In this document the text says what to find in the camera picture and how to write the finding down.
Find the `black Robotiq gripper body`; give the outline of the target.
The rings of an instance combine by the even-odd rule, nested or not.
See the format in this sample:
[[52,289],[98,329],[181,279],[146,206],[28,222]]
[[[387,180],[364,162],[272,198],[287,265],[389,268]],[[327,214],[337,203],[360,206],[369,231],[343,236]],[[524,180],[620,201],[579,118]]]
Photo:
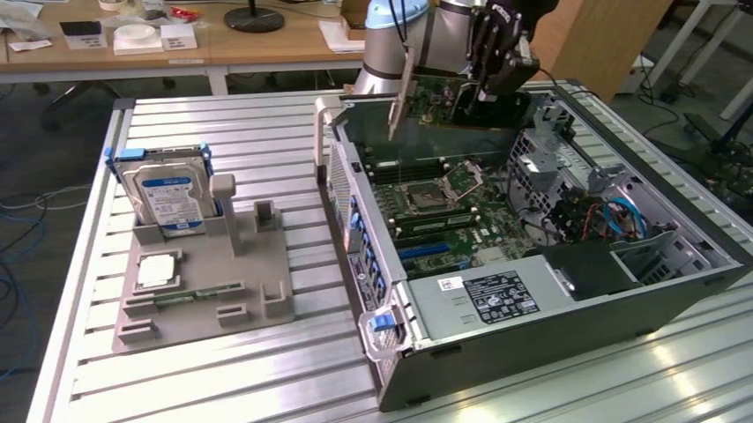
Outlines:
[[559,4],[558,0],[490,0],[488,7],[500,7],[514,18],[520,18],[520,27],[528,34],[535,34],[539,19],[552,12]]

